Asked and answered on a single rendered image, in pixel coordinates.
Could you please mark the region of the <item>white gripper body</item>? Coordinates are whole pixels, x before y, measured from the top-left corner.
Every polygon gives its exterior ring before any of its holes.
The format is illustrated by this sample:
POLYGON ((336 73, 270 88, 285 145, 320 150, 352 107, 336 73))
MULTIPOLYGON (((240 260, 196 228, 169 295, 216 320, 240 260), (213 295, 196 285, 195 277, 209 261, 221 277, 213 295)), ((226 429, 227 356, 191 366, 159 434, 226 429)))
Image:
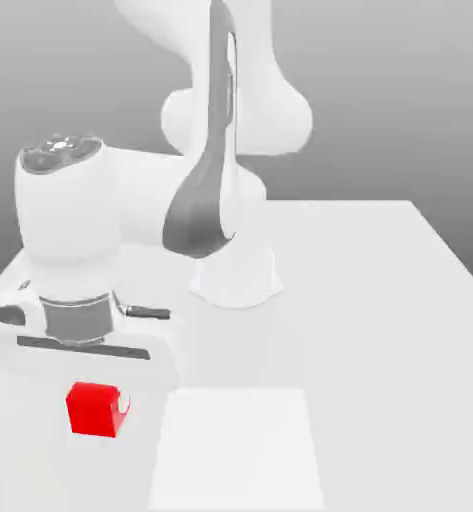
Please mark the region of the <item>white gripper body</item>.
POLYGON ((129 318, 99 345, 68 347, 0 323, 0 368, 63 383, 174 385, 177 324, 129 318))

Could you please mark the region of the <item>small red cube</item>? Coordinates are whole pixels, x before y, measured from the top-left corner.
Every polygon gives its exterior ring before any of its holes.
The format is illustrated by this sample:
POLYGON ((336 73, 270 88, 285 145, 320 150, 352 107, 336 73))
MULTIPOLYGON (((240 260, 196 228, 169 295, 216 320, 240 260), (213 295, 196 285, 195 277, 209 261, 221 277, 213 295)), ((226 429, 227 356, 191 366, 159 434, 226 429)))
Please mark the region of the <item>small red cube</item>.
POLYGON ((76 382, 66 397, 71 431, 75 434, 115 438, 126 414, 117 411, 118 388, 76 382))

